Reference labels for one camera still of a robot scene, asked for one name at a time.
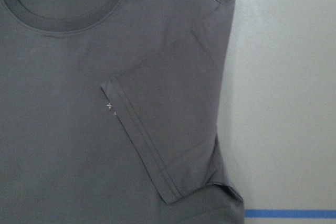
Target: neckline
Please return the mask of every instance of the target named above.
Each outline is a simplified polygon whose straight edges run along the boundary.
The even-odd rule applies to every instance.
[[[8,11],[22,24],[32,29],[54,34],[67,34],[86,30],[110,16],[122,0],[107,0],[100,8],[79,18],[52,19],[38,16],[21,4],[19,0],[3,0]]]

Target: shirt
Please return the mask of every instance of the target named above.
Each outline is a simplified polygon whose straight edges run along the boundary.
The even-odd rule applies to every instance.
[[[234,7],[1,0],[0,223],[243,223],[217,133]]]

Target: blue tape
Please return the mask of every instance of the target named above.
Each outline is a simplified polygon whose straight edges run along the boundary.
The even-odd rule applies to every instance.
[[[336,210],[245,209],[246,218],[336,219]]]

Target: short sleeve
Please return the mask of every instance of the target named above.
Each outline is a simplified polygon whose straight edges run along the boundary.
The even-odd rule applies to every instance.
[[[235,0],[101,88],[158,193],[171,204],[206,185],[232,185],[218,145],[217,115]]]

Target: shirt front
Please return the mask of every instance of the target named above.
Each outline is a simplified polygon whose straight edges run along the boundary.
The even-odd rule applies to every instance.
[[[0,223],[244,223],[217,135],[235,0],[0,0]]]

